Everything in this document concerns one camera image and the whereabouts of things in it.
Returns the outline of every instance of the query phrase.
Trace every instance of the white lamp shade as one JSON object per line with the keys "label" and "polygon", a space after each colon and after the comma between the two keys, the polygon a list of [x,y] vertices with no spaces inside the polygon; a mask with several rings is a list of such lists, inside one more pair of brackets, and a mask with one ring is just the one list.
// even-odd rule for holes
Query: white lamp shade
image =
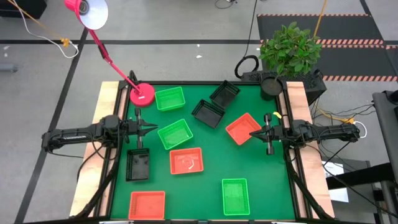
{"label": "white lamp shade", "polygon": [[[87,4],[86,12],[80,12],[80,5]],[[65,5],[74,11],[80,22],[91,30],[103,27],[108,20],[108,5],[105,0],[65,0]]]}

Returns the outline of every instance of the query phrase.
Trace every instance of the green basket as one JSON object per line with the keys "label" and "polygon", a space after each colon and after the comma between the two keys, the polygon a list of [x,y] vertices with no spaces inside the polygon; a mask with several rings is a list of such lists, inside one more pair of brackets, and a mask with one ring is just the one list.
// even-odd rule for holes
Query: green basket
{"label": "green basket", "polygon": [[157,109],[168,111],[181,108],[185,104],[182,88],[175,87],[168,90],[157,91],[155,93]]}
{"label": "green basket", "polygon": [[185,119],[176,121],[165,128],[158,130],[157,134],[162,140],[163,146],[169,150],[193,137]]}
{"label": "green basket", "polygon": [[250,215],[246,179],[223,179],[224,215]]}

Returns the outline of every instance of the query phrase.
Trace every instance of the green leaves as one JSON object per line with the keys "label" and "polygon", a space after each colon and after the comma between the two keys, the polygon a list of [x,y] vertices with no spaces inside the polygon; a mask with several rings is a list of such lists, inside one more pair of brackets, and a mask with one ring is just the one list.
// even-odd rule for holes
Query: green leaves
{"label": "green leaves", "polygon": [[276,69],[276,72],[278,73],[278,75],[282,74],[282,72],[284,71],[284,64],[279,64],[278,68]]}
{"label": "green leaves", "polygon": [[309,29],[305,29],[305,30],[303,30],[303,32],[305,35],[310,35],[310,33],[311,33],[311,31]]}
{"label": "green leaves", "polygon": [[289,62],[289,65],[294,67],[300,63],[301,63],[301,60],[299,58],[295,58]]}
{"label": "green leaves", "polygon": [[295,71],[295,72],[299,72],[299,71],[301,71],[302,68],[303,68],[303,64],[300,63],[300,64],[298,64],[298,65],[296,65],[296,66],[294,67],[294,71]]}
{"label": "green leaves", "polygon": [[270,41],[268,41],[268,43],[267,43],[267,45],[269,45],[269,46],[271,46],[271,47],[273,47],[274,44],[275,44],[275,41],[274,41],[274,40],[270,40]]}
{"label": "green leaves", "polygon": [[291,24],[289,24],[289,29],[293,29],[294,27],[296,27],[297,22],[292,22]]}
{"label": "green leaves", "polygon": [[311,71],[320,58],[322,44],[319,37],[310,37],[309,29],[300,30],[296,22],[274,32],[274,38],[260,47],[259,59],[266,63],[269,71],[278,75],[295,77]]}

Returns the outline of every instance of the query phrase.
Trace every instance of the green tabletop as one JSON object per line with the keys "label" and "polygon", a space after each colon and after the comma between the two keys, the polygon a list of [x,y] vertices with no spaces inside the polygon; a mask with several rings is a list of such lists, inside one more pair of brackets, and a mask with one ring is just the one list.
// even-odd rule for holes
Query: green tabletop
{"label": "green tabletop", "polygon": [[[176,86],[156,85],[156,91]],[[175,149],[200,147],[204,171],[192,174],[172,175],[169,153],[157,134],[152,131],[143,141],[150,149],[149,180],[126,182],[127,150],[136,148],[136,136],[123,144],[118,178],[115,185],[112,219],[127,219],[130,196],[133,191],[165,191],[165,219],[256,219],[292,220],[294,211],[289,180],[283,160],[281,143],[275,142],[275,154],[267,156],[267,145],[251,138],[238,146],[228,135],[225,127],[244,113],[249,113],[261,126],[265,113],[276,111],[275,101],[260,98],[258,86],[240,85],[241,92],[227,107],[224,118],[216,129],[195,119],[191,112],[197,103],[209,96],[216,85],[182,86],[185,105],[176,110],[161,112],[156,103],[141,109],[142,118],[148,123],[164,128],[185,119],[193,138]],[[134,105],[129,104],[127,118],[135,119]],[[272,124],[278,120],[273,117]],[[223,213],[222,179],[247,179],[250,215],[225,216]]]}

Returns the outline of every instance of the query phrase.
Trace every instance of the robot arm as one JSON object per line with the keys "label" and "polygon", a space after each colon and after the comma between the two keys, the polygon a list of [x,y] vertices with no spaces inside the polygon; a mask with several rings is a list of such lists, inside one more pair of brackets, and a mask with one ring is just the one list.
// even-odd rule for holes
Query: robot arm
{"label": "robot arm", "polygon": [[[139,137],[139,144],[142,145],[141,137],[149,131],[157,128],[156,124],[146,123],[141,119],[141,111],[136,109],[137,121],[131,119],[120,120],[117,115],[108,115],[98,123],[91,124],[85,128],[54,129],[42,135],[42,149],[52,152],[66,144],[98,141],[106,147],[116,147],[118,138],[136,134]],[[142,129],[141,126],[152,126]]]}
{"label": "robot arm", "polygon": [[274,154],[272,141],[288,140],[295,142],[299,147],[304,147],[308,142],[327,139],[340,139],[342,141],[356,142],[359,129],[354,124],[341,124],[332,126],[317,126],[304,120],[294,120],[292,127],[284,128],[282,125],[271,127],[271,114],[264,115],[266,125],[260,130],[251,132],[250,135],[267,142],[267,155]]}

